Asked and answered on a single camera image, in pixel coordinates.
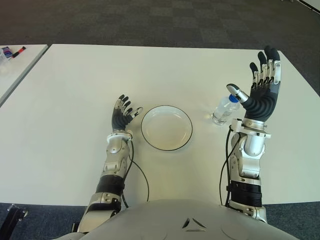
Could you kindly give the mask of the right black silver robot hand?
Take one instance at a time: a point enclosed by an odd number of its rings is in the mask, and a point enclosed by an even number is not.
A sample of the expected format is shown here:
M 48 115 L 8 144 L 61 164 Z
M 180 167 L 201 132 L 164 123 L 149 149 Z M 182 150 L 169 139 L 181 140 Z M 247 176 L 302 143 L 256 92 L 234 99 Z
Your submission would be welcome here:
M 246 119 L 266 122 L 273 114 L 281 86 L 282 63 L 276 48 L 267 45 L 257 54 L 259 66 L 250 63 L 252 83 L 246 94 L 237 85 L 229 83 L 226 88 L 245 109 Z

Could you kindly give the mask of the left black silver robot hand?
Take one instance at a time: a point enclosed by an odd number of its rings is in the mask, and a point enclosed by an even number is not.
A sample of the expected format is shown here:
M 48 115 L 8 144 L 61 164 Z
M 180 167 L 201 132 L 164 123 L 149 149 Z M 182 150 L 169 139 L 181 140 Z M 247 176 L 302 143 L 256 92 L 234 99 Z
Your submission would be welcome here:
M 133 109 L 130 105 L 131 101 L 129 97 L 124 94 L 116 100 L 111 117 L 113 132 L 124 131 L 127 125 L 143 112 L 142 107 Z

